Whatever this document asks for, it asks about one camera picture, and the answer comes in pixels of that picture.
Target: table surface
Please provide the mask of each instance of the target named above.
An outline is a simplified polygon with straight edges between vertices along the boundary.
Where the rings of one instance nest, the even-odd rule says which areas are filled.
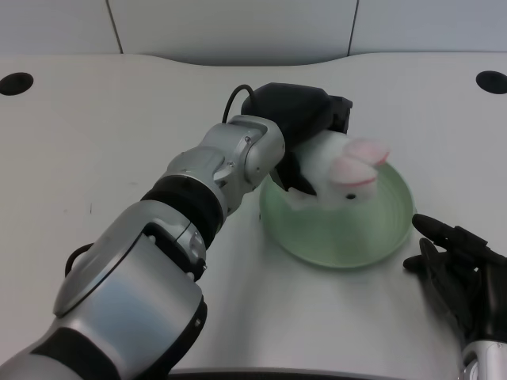
[[[0,59],[26,93],[0,97],[0,361],[41,336],[67,256],[151,188],[221,119],[232,89],[322,87],[354,102],[349,134],[382,139],[419,212],[507,252],[505,105],[475,76],[506,54],[375,54],[310,66],[209,67],[142,55]],[[231,115],[238,112],[238,95]],[[265,235],[258,192],[226,222],[200,281],[208,321],[178,369],[286,367],[454,379],[459,344],[402,270],[414,233],[358,271],[297,260]]]

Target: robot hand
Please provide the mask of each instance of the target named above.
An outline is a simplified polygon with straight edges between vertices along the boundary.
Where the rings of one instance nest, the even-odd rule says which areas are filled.
[[[420,240],[421,255],[403,266],[427,278],[456,318],[466,344],[462,378],[507,378],[507,259],[461,227],[424,215],[412,223],[427,238]]]
[[[227,121],[240,89],[250,98],[243,115]],[[196,284],[206,269],[206,249],[243,195],[269,173],[278,177],[286,150],[323,129],[346,131],[350,107],[341,109],[339,99],[304,86],[238,87],[223,122],[172,160],[97,241],[71,255],[55,320],[36,343],[0,366],[0,379],[165,378],[206,321]]]

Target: plush toy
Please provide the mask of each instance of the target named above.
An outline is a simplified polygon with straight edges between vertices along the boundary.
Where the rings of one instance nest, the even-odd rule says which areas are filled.
[[[389,150],[375,140],[351,139],[339,132],[322,131],[298,146],[294,153],[301,174],[317,195],[289,188],[284,194],[291,208],[337,210],[375,196],[375,167],[386,162]]]

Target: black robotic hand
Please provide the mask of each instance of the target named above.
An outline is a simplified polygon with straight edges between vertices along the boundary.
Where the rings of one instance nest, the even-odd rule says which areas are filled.
[[[326,129],[347,133],[351,108],[351,101],[332,97],[323,89],[269,83],[250,94],[241,111],[274,121],[284,135],[284,158],[271,172],[275,183],[285,191],[295,188],[314,196],[315,190],[301,175],[292,150]]]
[[[415,215],[421,255],[403,263],[409,272],[426,277],[456,317],[468,343],[507,343],[507,259],[487,247],[487,241],[461,227],[450,227]],[[439,253],[435,245],[445,249]]]

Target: pink ear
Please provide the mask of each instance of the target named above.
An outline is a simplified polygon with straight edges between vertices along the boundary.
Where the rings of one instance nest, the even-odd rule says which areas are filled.
[[[389,148],[376,140],[354,139],[347,143],[344,153],[369,165],[382,165],[389,155]]]
[[[360,186],[373,182],[377,178],[377,171],[361,161],[340,156],[331,163],[329,176],[334,184]]]

